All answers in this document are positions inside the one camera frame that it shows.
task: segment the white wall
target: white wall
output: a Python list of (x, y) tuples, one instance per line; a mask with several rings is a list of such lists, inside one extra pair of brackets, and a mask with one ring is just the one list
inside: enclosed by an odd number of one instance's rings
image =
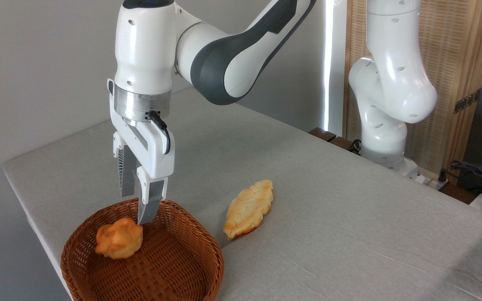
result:
[[(68, 299), (1, 165), (108, 119), (106, 79), (115, 72), (121, 2), (0, 1), (0, 300)], [(229, 33), (242, 31), (266, 5), (260, 0), (178, 3)], [(321, 126), (324, 4), (319, 0), (244, 105), (303, 130)], [(178, 79), (174, 88), (183, 84)]]

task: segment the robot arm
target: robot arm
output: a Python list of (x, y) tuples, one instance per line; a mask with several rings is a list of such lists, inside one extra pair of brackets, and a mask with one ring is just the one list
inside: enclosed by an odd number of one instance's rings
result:
[(118, 68), (108, 87), (120, 190), (132, 195), (138, 177), (139, 224), (153, 220), (174, 172), (174, 137), (162, 120), (173, 68), (210, 102), (239, 101), (314, 4), (272, 0), (247, 30), (229, 35), (174, 0), (124, 1), (115, 39)]
[(427, 118), (436, 90), (419, 51), (420, 0), (368, 0), (367, 47), (350, 70), (362, 125), (361, 155), (415, 179), (417, 166), (404, 158), (407, 126)]

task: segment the croissant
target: croissant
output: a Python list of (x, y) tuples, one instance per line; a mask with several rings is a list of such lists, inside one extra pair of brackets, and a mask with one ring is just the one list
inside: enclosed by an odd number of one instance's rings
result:
[(262, 224), (273, 202), (273, 182), (262, 180), (239, 193), (228, 208), (224, 234), (228, 240), (247, 234)]
[(96, 254), (122, 259), (132, 256), (142, 244), (142, 226), (130, 217), (123, 217), (113, 225), (104, 225), (96, 234)]

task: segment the wooden block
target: wooden block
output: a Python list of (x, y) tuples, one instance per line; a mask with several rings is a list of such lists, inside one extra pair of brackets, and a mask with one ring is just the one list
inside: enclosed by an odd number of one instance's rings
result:
[(331, 141), (336, 138), (336, 134), (331, 132), (327, 132), (322, 128), (314, 128), (308, 134), (318, 137), (319, 139), (323, 139), (324, 141)]
[(336, 137), (331, 141), (331, 143), (341, 147), (342, 149), (345, 149), (346, 151), (348, 151), (351, 148), (351, 144), (352, 144), (352, 142), (348, 141), (343, 137)]

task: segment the wicker basket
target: wicker basket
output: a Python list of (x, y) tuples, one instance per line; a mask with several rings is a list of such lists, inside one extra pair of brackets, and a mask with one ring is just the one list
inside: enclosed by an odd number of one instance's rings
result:
[(70, 236), (61, 269), (75, 300), (213, 300), (224, 275), (216, 240), (187, 211), (162, 201), (143, 225), (139, 251), (128, 259), (97, 255), (96, 232), (122, 217), (136, 220), (138, 199), (99, 210)]

